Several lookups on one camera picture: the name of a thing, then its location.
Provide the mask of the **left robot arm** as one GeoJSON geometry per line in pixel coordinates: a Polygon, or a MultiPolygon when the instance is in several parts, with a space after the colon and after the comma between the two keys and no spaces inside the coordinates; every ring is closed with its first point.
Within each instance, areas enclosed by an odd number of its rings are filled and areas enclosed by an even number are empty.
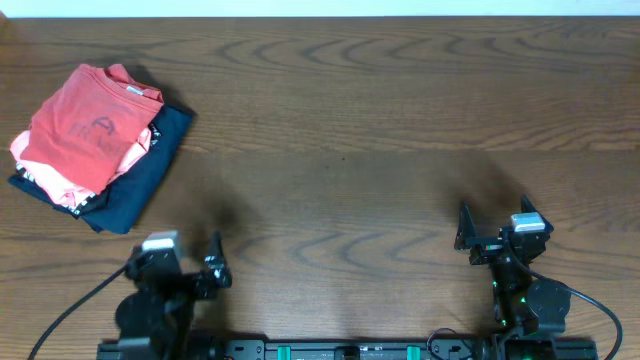
{"type": "Polygon", "coordinates": [[[208,240],[204,268],[185,273],[176,231],[149,235],[132,252],[125,276],[137,291],[125,298],[115,314],[120,329],[117,349],[124,359],[216,359],[219,350],[191,333],[195,304],[217,297],[232,285],[221,234],[208,240]]]}

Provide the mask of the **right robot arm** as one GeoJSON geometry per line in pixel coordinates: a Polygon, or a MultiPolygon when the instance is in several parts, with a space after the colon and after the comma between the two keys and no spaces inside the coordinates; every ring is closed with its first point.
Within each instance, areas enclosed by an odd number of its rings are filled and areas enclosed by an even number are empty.
{"type": "Polygon", "coordinates": [[[552,356],[553,336],[566,329],[570,294],[530,269],[546,250],[553,226],[528,197],[496,236],[480,236],[469,206],[459,210],[454,248],[469,252],[472,266],[486,265],[493,279],[494,316],[503,330],[474,346],[476,359],[541,359],[552,356]]]}

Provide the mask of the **red-orange soccer t-shirt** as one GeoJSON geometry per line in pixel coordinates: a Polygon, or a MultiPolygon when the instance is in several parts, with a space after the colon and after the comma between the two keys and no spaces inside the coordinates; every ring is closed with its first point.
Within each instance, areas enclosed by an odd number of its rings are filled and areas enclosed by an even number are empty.
{"type": "Polygon", "coordinates": [[[99,193],[163,104],[160,90],[135,81],[121,64],[81,64],[33,115],[21,157],[99,193]]]}

